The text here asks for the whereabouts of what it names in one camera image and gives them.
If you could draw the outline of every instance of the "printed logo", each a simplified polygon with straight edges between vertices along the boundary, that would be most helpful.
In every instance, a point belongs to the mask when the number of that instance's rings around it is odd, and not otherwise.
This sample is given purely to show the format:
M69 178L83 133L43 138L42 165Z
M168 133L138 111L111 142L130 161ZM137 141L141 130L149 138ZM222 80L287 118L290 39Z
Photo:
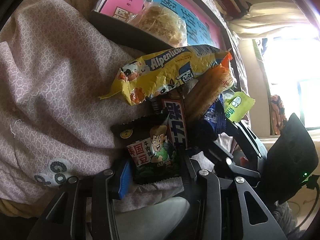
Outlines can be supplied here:
M137 167L150 163L151 158L155 155L151 138L130 144L127 149Z
M236 97L232 100L231 105L235 108L237 108L241 104L241 97Z
M120 137L123 139L127 139L132 135L132 129L124 130L122 133L120 133Z
M39 173L34 175L34 179L41 185L57 187L66 182L72 175L72 165L65 159L54 159L49 162L49 174Z
M169 111L168 126L170 128L171 141L175 148L188 148L186 124L182 105L177 101L162 99L164 107Z
M188 62L187 64L183 65L180 69L179 69L179 76L176 77L177 80L181 80L182 83L186 83L187 81L189 81L190 79L193 79L194 75L191 69L191 65L190 62Z
M145 60L145 63L150 68L150 71L157 70L159 68L163 68L167 62L174 59L175 57L177 57L181 53L187 52L187 51L190 51L190 50L188 50L186 48L169 49L166 52L164 52L156 57Z

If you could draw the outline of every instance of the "blanket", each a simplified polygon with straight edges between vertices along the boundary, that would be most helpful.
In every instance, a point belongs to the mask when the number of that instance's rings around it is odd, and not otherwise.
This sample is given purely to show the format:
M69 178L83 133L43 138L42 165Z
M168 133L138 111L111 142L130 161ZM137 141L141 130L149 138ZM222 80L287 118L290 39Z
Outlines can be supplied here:
M121 158L124 146L111 125L150 114L147 103L98 100L118 69L142 53L113 43L88 22L96 2L24 0L0 32L3 200L46 206L68 177L94 175ZM222 135L220 142L231 149L231 137ZM203 153L194 158L212 170ZM182 190L181 178L132 183L115 210L153 205Z

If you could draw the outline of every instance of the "cable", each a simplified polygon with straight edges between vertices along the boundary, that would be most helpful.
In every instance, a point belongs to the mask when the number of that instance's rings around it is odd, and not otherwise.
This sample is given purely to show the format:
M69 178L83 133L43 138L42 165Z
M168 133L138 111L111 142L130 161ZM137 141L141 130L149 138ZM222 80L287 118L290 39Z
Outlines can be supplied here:
M312 214L313 210L315 209L316 204L317 204L317 202L318 202L318 200L319 200L320 188L319 188L318 183L315 183L314 186L315 186L315 188L316 188L316 190L317 190L317 196L316 196L316 200L315 200L315 202L314 202L314 204L313 204L313 206L312 206L309 214L308 214L308 215L306 216L306 218L300 223L300 225L298 225L298 226L297 226L294 230L292 230L290 233L286 234L286 237L292 235L295 231L297 231L297 230L308 220L308 218L309 218L310 215Z
M288 202L288 203L296 204L296 205L298 206L299 210L298 210L298 212L295 214L295 216L297 216L297 215L300 213L300 211L301 211L300 205L299 205L297 202L293 202L293 201L287 201L287 202Z

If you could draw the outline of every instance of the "chocolate bar wrapper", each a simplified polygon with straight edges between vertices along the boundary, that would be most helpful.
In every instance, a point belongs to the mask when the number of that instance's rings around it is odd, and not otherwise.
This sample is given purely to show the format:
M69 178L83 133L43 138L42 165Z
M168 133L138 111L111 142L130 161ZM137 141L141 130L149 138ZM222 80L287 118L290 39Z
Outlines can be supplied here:
M170 141L169 114L165 108L160 114L111 126L111 131L127 146L133 159L133 179L137 184L180 176L177 151Z
M169 136L175 149L183 147L188 149L187 127L184 115L182 91L180 88L173 89L168 93L150 100L155 113L164 108L169 111L168 129Z

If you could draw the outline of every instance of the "curtain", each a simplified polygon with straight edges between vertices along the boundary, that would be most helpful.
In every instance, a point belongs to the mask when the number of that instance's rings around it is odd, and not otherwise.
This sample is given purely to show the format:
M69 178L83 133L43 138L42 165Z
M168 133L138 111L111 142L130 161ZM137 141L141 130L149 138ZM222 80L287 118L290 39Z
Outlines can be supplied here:
M229 21L229 28L241 39L276 37L285 28L310 23L295 3L263 2L250 7L241 19Z

